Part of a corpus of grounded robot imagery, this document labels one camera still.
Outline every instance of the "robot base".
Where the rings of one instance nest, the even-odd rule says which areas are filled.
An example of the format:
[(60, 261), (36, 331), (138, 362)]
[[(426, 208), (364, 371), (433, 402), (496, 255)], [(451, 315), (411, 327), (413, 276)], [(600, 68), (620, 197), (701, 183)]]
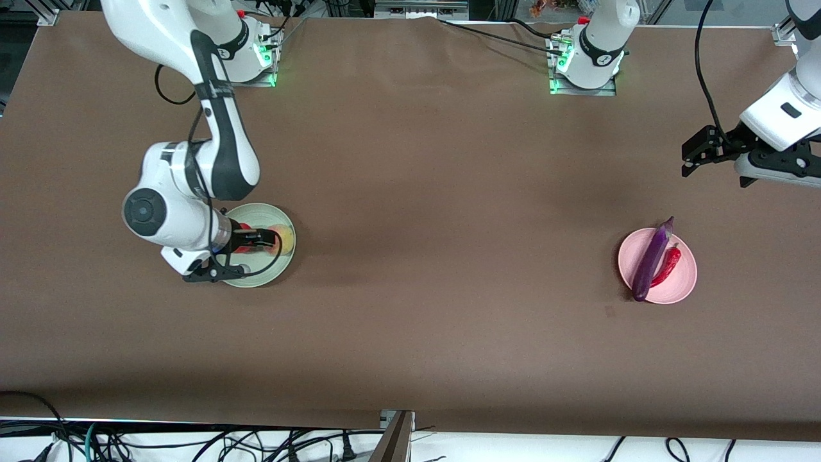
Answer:
[[(263, 34), (271, 33), (271, 26), (265, 23), (261, 24)], [(255, 87), (270, 87), (277, 86), (277, 73), (279, 72), (279, 60), (282, 57), (282, 39), (285, 36), (285, 31), (280, 30), (273, 37), (266, 40), (263, 46), (272, 47), (270, 50), (260, 49), (259, 59), (264, 62), (270, 62), (271, 67), (263, 69), (263, 71), (254, 79), (245, 82), (235, 82), (234, 86), (255, 86)]]
[(568, 48), (571, 47), (572, 44), (571, 31), (569, 29), (563, 30), (560, 34), (553, 34), (552, 38), (544, 40), (544, 44), (547, 49), (557, 49), (563, 53), (562, 56), (547, 53), (551, 95), (616, 96), (615, 77), (611, 77), (608, 83), (601, 88), (588, 90), (571, 84), (570, 81), (567, 80), (567, 77), (557, 71), (557, 67), (563, 64), (562, 60), (567, 58), (569, 54)]

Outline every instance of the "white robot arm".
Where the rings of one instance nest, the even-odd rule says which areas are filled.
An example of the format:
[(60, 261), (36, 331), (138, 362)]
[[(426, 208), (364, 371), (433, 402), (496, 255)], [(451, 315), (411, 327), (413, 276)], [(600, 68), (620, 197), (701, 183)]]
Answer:
[(735, 129), (708, 125), (682, 145), (682, 176), (735, 160), (742, 187), (758, 178), (821, 187), (821, 158), (810, 151), (821, 133), (821, 1), (787, 0), (787, 10), (803, 38), (795, 67), (741, 113)]
[[(109, 27), (126, 47), (177, 70), (194, 84), (212, 136), (207, 141), (149, 147), (140, 181), (123, 202), (126, 225), (163, 246), (163, 257), (183, 276), (198, 275), (214, 253), (273, 245), (273, 236), (263, 230), (237, 233), (238, 223), (205, 203), (210, 198), (243, 199), (259, 181), (259, 162), (220, 56), (228, 60), (248, 55), (246, 50), (258, 46), (259, 37), (249, 36), (249, 28), (229, 0), (103, 0), (102, 4)], [(202, 29), (210, 30), (210, 35)], [(226, 41), (217, 46), (212, 37)], [(243, 73), (243, 66), (235, 69)], [(245, 69), (253, 73), (256, 66)], [(241, 270), (231, 273), (236, 276)]]
[(618, 72), (624, 45), (640, 16), (635, 0), (602, 0), (590, 23), (572, 27), (569, 53), (557, 71), (580, 88), (604, 86)]

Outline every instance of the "brown table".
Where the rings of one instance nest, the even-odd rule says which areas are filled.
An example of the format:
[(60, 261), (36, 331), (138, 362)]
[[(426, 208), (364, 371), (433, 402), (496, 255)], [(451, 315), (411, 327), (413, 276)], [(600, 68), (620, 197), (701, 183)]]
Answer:
[[(821, 192), (681, 178), (710, 121), (693, 36), (639, 28), (618, 96), (584, 98), (549, 94), (543, 54), (430, 19), (310, 20), (275, 89), (237, 91), (263, 172), (246, 201), (299, 242), (276, 283), (235, 289), (183, 283), (120, 218), (195, 104), (164, 103), (102, 15), (63, 14), (0, 121), (0, 386), (76, 417), (821, 439)], [(766, 30), (703, 43), (727, 127), (794, 62)], [(669, 215), (699, 283), (632, 303), (617, 246)]]

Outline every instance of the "purple eggplant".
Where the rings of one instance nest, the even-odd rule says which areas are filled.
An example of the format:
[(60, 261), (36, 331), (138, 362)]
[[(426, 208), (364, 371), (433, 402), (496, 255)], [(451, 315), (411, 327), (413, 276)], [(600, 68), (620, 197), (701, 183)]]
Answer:
[(644, 256), (641, 257), (639, 268), (635, 271), (633, 276), (633, 298), (636, 302), (643, 302), (647, 298), (650, 284), (653, 282), (653, 276), (658, 263), (662, 260), (664, 250), (667, 249), (670, 236), (672, 236), (672, 217), (656, 229), (647, 250), (644, 251)]

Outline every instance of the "red pepper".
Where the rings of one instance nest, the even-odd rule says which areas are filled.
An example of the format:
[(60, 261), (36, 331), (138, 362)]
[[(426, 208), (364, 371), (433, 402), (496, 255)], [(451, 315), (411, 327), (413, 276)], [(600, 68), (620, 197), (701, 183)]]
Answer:
[(664, 257), (664, 263), (662, 264), (662, 270), (658, 272), (656, 277), (653, 278), (653, 281), (650, 282), (650, 287), (655, 287), (662, 282), (672, 273), (672, 269), (676, 267), (676, 264), (681, 259), (681, 251), (675, 247), (672, 247), (670, 250), (667, 251), (667, 256)]

